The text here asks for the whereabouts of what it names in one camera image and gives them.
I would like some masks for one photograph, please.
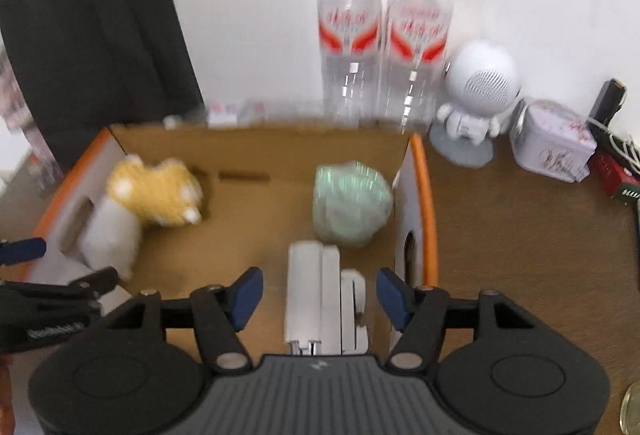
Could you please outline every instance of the plastic bottle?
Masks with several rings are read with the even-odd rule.
[[[433,120],[442,81],[451,0],[388,0],[378,113],[404,128]]]
[[[382,0],[318,0],[325,112],[372,118],[380,76]]]

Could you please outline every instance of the red box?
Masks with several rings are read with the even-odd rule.
[[[633,204],[638,202],[640,199],[640,180],[635,178],[627,168],[618,164],[606,151],[597,149],[589,159],[589,167],[600,174],[609,196],[623,202]]]

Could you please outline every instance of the green wrapped object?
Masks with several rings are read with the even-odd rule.
[[[378,171],[359,162],[318,166],[313,217],[325,243],[356,249],[386,224],[394,198]]]

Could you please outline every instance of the cardboard box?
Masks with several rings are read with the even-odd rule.
[[[607,195],[635,204],[640,199],[640,180],[623,168],[604,150],[597,150],[590,159],[590,167],[600,175]]]
[[[228,285],[256,265],[264,272],[264,296],[240,337],[254,359],[282,353],[287,248],[314,238],[312,198],[316,167],[357,160],[395,180],[396,205],[388,224],[367,247],[342,249],[342,268],[367,279],[372,349],[385,355],[390,326],[375,298],[381,267],[395,267],[414,285],[437,285],[437,248],[431,190],[419,136],[359,129],[114,126],[104,130],[69,173],[35,231],[47,240],[45,258],[14,270],[14,277],[65,283],[88,269],[69,230],[88,201],[97,204],[113,165],[126,154],[145,163],[178,158],[196,174],[205,195],[201,224],[155,227],[145,232],[129,293],[159,290],[163,298],[187,297],[212,283]],[[120,294],[106,307],[122,301]],[[191,331],[168,332],[170,342],[197,357]]]

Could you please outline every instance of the black fabric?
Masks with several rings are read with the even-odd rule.
[[[0,28],[63,170],[104,126],[202,103],[172,0],[0,0]]]

